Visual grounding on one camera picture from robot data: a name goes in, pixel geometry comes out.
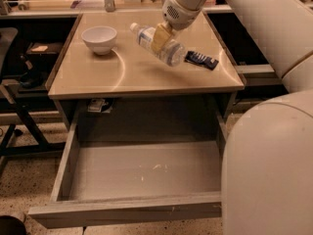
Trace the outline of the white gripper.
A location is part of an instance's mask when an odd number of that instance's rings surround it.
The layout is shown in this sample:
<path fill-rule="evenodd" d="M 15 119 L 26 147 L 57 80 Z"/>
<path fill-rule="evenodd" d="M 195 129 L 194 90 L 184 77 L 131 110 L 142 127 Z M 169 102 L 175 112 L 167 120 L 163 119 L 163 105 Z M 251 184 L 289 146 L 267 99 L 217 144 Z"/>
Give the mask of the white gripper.
<path fill-rule="evenodd" d="M 175 30 L 182 30 L 190 26 L 200 10 L 184 7 L 178 0 L 165 0 L 162 6 L 162 15 L 165 22 L 156 26 L 151 48 L 155 53 L 176 37 Z"/>

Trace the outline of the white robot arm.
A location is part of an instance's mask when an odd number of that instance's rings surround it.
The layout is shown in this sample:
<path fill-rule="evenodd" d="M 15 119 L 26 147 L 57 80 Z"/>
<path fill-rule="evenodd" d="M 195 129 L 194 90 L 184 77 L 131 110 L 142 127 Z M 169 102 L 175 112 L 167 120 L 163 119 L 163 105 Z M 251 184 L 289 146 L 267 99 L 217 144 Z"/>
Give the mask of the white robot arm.
<path fill-rule="evenodd" d="M 165 0 L 160 48 L 206 0 Z M 313 235 L 313 12 L 298 0 L 226 0 L 288 93 L 248 110 L 222 161 L 224 235 Z"/>

